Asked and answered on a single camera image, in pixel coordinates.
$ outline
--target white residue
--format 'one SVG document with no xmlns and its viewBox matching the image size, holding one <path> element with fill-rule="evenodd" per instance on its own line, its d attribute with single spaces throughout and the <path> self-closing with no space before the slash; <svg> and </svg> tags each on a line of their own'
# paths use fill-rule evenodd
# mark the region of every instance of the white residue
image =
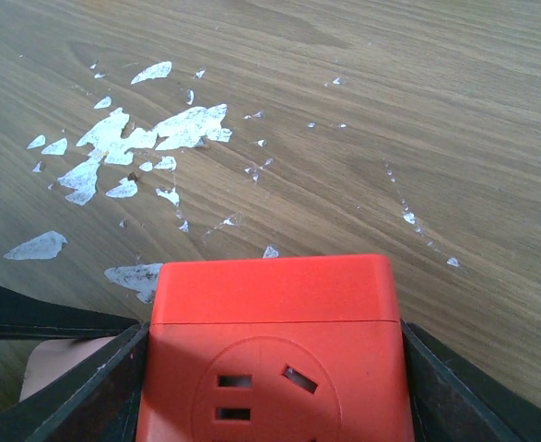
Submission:
<svg viewBox="0 0 541 442">
<path fill-rule="evenodd" d="M 39 135 L 34 140 L 32 140 L 27 147 L 27 149 L 34 149 L 35 147 L 41 147 L 42 145 L 45 145 L 45 135 Z"/>
<path fill-rule="evenodd" d="M 150 172 L 151 170 L 153 170 L 153 163 L 150 163 L 149 161 L 147 161 L 143 163 L 141 166 L 139 166 L 139 168 L 143 170 L 144 172 Z"/>
<path fill-rule="evenodd" d="M 198 70 L 194 73 L 193 78 L 202 78 L 205 75 L 206 68 L 200 67 Z"/>
<path fill-rule="evenodd" d="M 131 84 L 134 85 L 141 81 L 151 80 L 154 78 L 165 78 L 171 72 L 171 62 L 161 62 L 154 64 L 143 72 L 140 72 L 131 80 Z"/>
<path fill-rule="evenodd" d="M 460 267 L 461 266 L 461 264 L 458 262 L 458 260 L 456 258 L 454 258 L 453 256 L 451 258 L 449 258 L 446 263 L 448 265 L 451 265 L 452 267 Z"/>
<path fill-rule="evenodd" d="M 176 192 L 176 188 L 164 191 L 162 189 L 156 189 L 157 196 L 165 198 L 170 203 L 174 204 L 176 207 L 180 204 L 180 195 Z"/>
<path fill-rule="evenodd" d="M 50 260 L 59 254 L 64 244 L 65 237 L 54 230 L 43 233 L 9 251 L 4 258 L 7 260 Z"/>
<path fill-rule="evenodd" d="M 174 157 L 162 157 L 161 161 L 154 166 L 154 169 L 175 170 L 176 158 Z"/>
<path fill-rule="evenodd" d="M 110 97 L 104 97 L 98 103 L 96 103 L 96 105 L 94 106 L 94 109 L 108 108 L 111 104 L 112 104 L 112 99 Z"/>
<path fill-rule="evenodd" d="M 203 137 L 220 142 L 229 141 L 231 130 L 221 128 L 226 114 L 227 104 L 218 104 L 208 109 L 196 106 L 160 122 L 153 128 L 153 132 L 168 138 L 156 150 L 195 147 L 202 143 Z"/>
<path fill-rule="evenodd" d="M 119 182 L 121 184 L 107 191 L 106 196 L 110 196 L 111 198 L 130 198 L 137 193 L 137 183 L 134 180 L 123 178 Z"/>
<path fill-rule="evenodd" d="M 96 181 L 98 180 L 98 167 L 100 158 L 91 157 L 68 171 L 63 177 L 58 178 L 62 186 L 74 189 L 65 199 L 71 203 L 84 205 L 96 193 Z"/>
<path fill-rule="evenodd" d="M 114 284 L 136 291 L 137 299 L 146 304 L 153 302 L 158 286 L 159 270 L 163 264 L 139 264 L 113 267 L 104 275 Z"/>
<path fill-rule="evenodd" d="M 264 112 L 262 110 L 257 111 L 254 115 L 246 115 L 243 117 L 244 120 L 250 120 L 252 118 L 262 118 L 264 117 Z"/>
<path fill-rule="evenodd" d="M 43 155 L 63 155 L 67 149 L 67 138 L 62 138 L 59 141 L 55 141 L 53 144 L 48 145 L 42 150 Z"/>
<path fill-rule="evenodd" d="M 42 164 L 42 161 L 39 161 L 32 171 L 35 173 L 41 173 L 43 168 L 44 165 Z"/>
<path fill-rule="evenodd" d="M 266 250 L 264 250 L 264 256 L 262 258 L 278 258 L 279 256 L 280 253 L 278 253 L 276 246 L 274 244 L 270 244 L 268 247 L 266 247 Z"/>
</svg>

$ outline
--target socket hole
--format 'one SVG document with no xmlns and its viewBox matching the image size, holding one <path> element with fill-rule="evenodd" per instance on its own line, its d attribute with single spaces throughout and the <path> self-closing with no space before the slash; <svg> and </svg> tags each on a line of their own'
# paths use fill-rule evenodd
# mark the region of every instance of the socket hole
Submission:
<svg viewBox="0 0 541 442">
<path fill-rule="evenodd" d="M 243 388 L 252 387 L 252 375 L 223 375 L 217 378 L 217 385 L 225 388 Z"/>
<path fill-rule="evenodd" d="M 317 390 L 318 385 L 315 382 L 307 378 L 299 371 L 295 370 L 292 366 L 287 366 L 282 372 L 282 376 L 291 382 L 294 382 L 302 389 L 307 390 L 310 394 L 314 394 Z"/>
<path fill-rule="evenodd" d="M 215 416 L 218 421 L 249 421 L 249 408 L 217 408 Z"/>
</svg>

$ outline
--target wooden surface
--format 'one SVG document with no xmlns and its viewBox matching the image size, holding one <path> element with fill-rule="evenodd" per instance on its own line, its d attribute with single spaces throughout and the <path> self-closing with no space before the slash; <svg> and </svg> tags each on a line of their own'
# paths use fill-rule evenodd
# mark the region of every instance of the wooden surface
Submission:
<svg viewBox="0 0 541 442">
<path fill-rule="evenodd" d="M 130 86 L 166 60 L 168 78 Z M 234 131 L 171 152 L 189 233 L 154 192 L 168 171 L 133 198 L 104 196 L 149 153 L 100 167 L 83 207 L 47 189 L 85 160 L 75 143 L 108 115 L 92 109 L 105 95 L 150 128 L 188 108 L 187 88 L 194 105 L 227 103 Z M 63 129 L 64 156 L 26 149 Z M 254 183 L 243 170 L 270 157 Z M 68 241 L 57 258 L 3 258 L 49 230 Z M 268 244 L 388 254 L 406 320 L 541 406 L 541 1 L 0 0 L 0 285 L 146 320 L 105 269 L 257 258 Z M 0 343 L 0 411 L 31 348 Z"/>
</svg>

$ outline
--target red power outlet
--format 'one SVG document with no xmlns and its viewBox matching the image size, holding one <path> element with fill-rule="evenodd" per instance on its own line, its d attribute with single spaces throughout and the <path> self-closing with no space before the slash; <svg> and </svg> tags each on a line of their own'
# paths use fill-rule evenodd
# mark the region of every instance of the red power outlet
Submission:
<svg viewBox="0 0 541 442">
<path fill-rule="evenodd" d="M 164 265 L 136 440 L 414 440 L 389 260 Z"/>
</svg>

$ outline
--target orange power strip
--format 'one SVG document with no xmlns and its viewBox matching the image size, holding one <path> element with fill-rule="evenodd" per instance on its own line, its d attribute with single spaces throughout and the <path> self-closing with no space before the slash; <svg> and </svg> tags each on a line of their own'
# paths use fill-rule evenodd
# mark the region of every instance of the orange power strip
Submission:
<svg viewBox="0 0 541 442">
<path fill-rule="evenodd" d="M 389 260 L 165 264 L 136 440 L 413 441 Z"/>
</svg>

